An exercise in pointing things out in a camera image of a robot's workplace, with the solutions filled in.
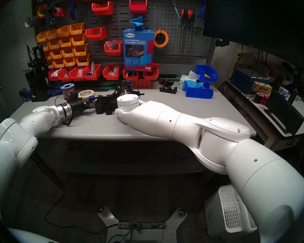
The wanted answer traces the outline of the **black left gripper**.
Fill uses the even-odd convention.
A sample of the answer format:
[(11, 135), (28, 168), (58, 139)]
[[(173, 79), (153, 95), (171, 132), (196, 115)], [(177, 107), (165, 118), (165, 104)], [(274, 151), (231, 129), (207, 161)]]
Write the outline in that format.
[(96, 103), (94, 103), (94, 101), (86, 101), (86, 104), (84, 102), (82, 102), (81, 99), (76, 99), (76, 100), (70, 101), (70, 107), (71, 107), (72, 114), (77, 114), (77, 113), (83, 112), (87, 109), (92, 109), (95, 107), (95, 105), (96, 105)]

